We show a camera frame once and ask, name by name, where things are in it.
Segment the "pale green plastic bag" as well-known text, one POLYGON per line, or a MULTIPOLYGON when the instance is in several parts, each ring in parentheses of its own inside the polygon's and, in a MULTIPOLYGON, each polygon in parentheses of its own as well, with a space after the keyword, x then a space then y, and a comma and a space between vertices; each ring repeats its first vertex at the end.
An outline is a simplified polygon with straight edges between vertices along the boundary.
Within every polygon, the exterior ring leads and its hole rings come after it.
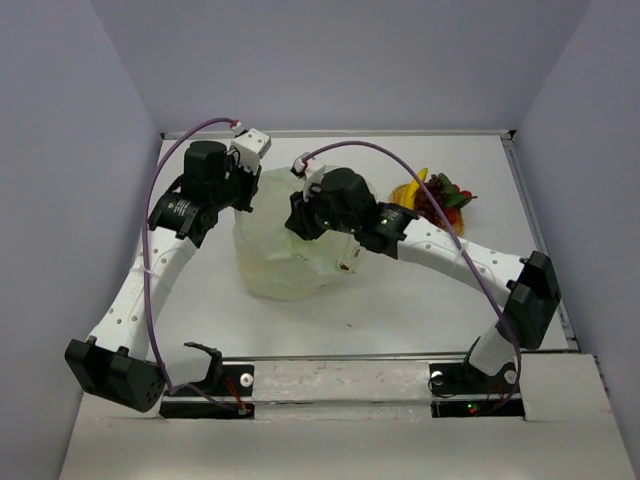
POLYGON ((355 274, 368 259, 367 251, 347 234, 328 231, 304 241, 285 227, 290 195, 302 185, 286 168, 269 170, 259 179, 253 211, 235 213, 236 265, 244 287, 254 295, 289 302, 311 297, 355 274))

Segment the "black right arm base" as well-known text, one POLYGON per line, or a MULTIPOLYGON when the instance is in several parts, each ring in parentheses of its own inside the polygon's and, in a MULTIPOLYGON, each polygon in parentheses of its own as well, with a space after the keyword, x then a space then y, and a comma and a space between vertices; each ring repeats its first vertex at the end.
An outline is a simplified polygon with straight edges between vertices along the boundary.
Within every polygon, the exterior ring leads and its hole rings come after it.
POLYGON ((433 418, 524 418, 520 388, 515 386, 516 366, 510 362, 495 376, 487 376, 462 363, 429 365, 427 387, 432 396, 433 418))

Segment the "yellow fake banana bunch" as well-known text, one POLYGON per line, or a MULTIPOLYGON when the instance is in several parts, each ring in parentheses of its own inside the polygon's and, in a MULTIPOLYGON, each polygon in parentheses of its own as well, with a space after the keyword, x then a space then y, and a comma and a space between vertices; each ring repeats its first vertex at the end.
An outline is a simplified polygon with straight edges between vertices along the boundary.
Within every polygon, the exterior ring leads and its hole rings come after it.
POLYGON ((411 210, 414 209, 416 195, 421 190, 421 184, 425 181, 427 175, 428 169, 423 168, 417 173, 418 180, 413 179, 405 186, 401 197, 401 205, 403 207, 411 210))

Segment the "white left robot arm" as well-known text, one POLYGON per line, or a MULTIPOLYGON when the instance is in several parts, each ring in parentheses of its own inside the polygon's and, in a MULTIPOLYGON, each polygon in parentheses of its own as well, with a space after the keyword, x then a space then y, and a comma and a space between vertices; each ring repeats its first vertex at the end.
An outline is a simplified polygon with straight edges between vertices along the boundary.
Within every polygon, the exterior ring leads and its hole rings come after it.
POLYGON ((165 366, 147 358, 159 353, 154 318, 220 212, 250 211, 269 146, 254 135, 188 146, 183 171, 151 209, 139 253, 107 313, 65 350, 85 393, 147 412, 169 390, 165 366))

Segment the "red fake strawberries with leaves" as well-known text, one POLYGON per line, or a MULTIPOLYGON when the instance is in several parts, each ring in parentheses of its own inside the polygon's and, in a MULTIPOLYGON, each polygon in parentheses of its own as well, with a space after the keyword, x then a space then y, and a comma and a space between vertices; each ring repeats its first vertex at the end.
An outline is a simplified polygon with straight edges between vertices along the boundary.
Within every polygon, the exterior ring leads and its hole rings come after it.
POLYGON ((445 191, 449 194, 446 202, 446 208, 443 211, 448 222, 456 229, 461 230, 463 227, 462 209, 477 198, 469 190, 461 189, 457 184, 453 183, 444 173, 438 175, 445 184, 445 191))

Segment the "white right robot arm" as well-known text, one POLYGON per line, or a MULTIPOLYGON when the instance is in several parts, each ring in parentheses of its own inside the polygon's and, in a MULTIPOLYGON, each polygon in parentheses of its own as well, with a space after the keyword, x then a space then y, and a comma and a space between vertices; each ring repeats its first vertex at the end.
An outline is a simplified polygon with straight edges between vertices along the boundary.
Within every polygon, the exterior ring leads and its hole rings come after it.
POLYGON ((329 231, 351 236, 365 250, 444 274, 487 294, 497 320, 472 344, 460 368, 462 384, 482 392, 525 350, 538 349, 561 300, 553 263, 534 251, 520 257, 452 237, 413 211, 379 202, 349 168, 308 170, 290 197, 288 230, 305 241, 329 231))

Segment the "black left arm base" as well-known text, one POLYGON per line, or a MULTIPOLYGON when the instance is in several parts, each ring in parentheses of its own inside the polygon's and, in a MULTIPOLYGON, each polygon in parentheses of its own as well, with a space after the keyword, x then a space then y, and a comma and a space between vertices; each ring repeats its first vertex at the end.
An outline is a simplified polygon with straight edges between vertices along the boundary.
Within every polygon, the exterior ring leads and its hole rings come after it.
POLYGON ((224 363, 222 376, 215 384, 201 381, 195 389, 183 387, 174 394, 166 393, 159 404, 159 415, 174 420, 253 419, 254 382, 253 364, 224 363))

